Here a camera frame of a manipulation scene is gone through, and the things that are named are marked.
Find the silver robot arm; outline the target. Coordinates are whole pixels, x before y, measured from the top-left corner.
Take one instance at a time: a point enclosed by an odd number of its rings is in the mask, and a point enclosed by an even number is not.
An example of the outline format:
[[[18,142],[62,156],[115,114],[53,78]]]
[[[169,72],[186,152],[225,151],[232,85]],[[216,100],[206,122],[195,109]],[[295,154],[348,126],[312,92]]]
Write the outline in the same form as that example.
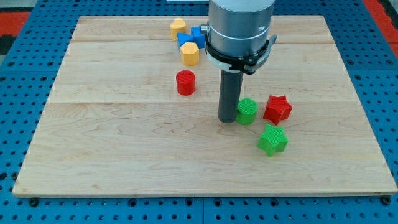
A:
[[[274,0],[210,0],[210,47],[231,57],[260,51],[267,40],[274,4]]]

